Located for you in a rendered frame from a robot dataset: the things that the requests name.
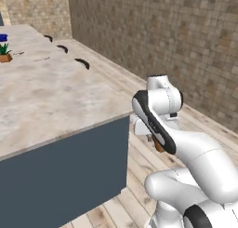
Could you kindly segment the brown-handled pizza cutter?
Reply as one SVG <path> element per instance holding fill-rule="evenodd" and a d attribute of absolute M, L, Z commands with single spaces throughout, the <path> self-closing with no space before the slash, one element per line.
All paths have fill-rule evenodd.
<path fill-rule="evenodd" d="M 154 147 L 159 153 L 163 153 L 165 150 L 161 146 L 160 142 L 152 135 L 152 140 L 154 142 Z"/>

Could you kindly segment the green plant in brown pot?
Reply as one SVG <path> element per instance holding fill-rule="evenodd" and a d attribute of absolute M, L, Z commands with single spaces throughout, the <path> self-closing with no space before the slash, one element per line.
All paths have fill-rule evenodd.
<path fill-rule="evenodd" d="M 12 57 L 10 55 L 10 50 L 8 50 L 8 44 L 0 44 L 0 62 L 10 62 Z"/>

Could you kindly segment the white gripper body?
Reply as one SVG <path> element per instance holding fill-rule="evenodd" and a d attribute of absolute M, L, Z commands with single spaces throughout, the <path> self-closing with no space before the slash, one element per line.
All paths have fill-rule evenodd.
<path fill-rule="evenodd" d="M 136 115 L 133 115 L 133 125 L 134 133 L 138 136 L 147 136 L 151 135 L 151 132 L 148 130 L 143 121 Z"/>

